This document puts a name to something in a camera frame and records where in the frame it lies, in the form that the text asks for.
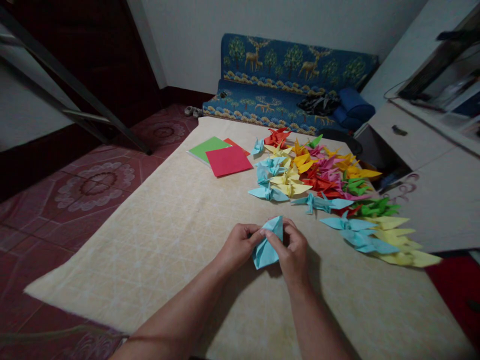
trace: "person's left hand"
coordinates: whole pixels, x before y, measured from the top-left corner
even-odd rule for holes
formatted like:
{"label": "person's left hand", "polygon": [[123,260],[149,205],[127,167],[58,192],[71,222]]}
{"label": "person's left hand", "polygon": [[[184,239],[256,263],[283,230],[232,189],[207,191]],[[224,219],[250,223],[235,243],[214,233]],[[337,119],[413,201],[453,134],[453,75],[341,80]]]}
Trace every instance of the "person's left hand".
{"label": "person's left hand", "polygon": [[252,256],[254,248],[265,238],[259,233],[260,225],[236,224],[225,244],[214,259],[229,274],[239,269]]}

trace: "sofa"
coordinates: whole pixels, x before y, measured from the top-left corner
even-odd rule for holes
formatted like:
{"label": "sofa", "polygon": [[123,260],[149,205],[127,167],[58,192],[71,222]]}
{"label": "sofa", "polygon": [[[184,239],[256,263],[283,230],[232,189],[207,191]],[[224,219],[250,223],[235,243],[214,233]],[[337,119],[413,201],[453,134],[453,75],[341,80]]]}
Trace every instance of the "sofa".
{"label": "sofa", "polygon": [[342,124],[352,121],[344,112],[338,118],[309,115],[297,103],[355,91],[377,66],[376,55],[227,33],[218,91],[203,103],[203,114],[312,136],[322,129],[348,133]]}

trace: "shoe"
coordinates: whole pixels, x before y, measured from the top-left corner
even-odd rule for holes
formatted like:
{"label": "shoe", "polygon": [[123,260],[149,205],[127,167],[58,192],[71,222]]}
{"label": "shoe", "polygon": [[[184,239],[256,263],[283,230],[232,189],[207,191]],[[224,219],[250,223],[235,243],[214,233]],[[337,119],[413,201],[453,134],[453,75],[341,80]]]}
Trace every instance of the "shoe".
{"label": "shoe", "polygon": [[192,116],[193,113],[194,113],[194,110],[195,110],[195,107],[193,107],[193,106],[187,106],[187,107],[185,108],[185,115],[187,115],[187,116]]}
{"label": "shoe", "polygon": [[193,117],[195,119],[198,119],[199,117],[203,116],[204,115],[204,112],[202,109],[199,109],[198,107],[195,108],[195,110],[193,110]]}

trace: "dark door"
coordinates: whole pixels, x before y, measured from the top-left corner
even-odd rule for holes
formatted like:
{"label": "dark door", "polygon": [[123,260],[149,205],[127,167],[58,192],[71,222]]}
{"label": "dark door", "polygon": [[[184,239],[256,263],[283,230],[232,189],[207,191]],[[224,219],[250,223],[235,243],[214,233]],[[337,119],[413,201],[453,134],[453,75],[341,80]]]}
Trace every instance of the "dark door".
{"label": "dark door", "polygon": [[[126,0],[0,1],[127,126],[161,108],[159,87]],[[52,77],[81,110],[94,112]]]}

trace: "hand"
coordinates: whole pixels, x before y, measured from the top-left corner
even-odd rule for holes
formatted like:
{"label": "hand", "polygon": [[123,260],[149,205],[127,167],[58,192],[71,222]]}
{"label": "hand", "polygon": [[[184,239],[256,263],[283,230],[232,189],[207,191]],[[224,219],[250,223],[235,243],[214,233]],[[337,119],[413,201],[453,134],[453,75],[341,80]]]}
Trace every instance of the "hand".
{"label": "hand", "polygon": [[288,247],[285,247],[279,237],[273,232],[267,229],[261,229],[260,233],[266,236],[268,242],[278,254],[281,271],[288,289],[309,287],[307,239],[289,218],[283,219],[283,231],[290,238]]}
{"label": "hand", "polygon": [[265,238],[260,234],[260,228],[261,226],[256,224],[236,224],[213,261],[228,274],[238,270]]}

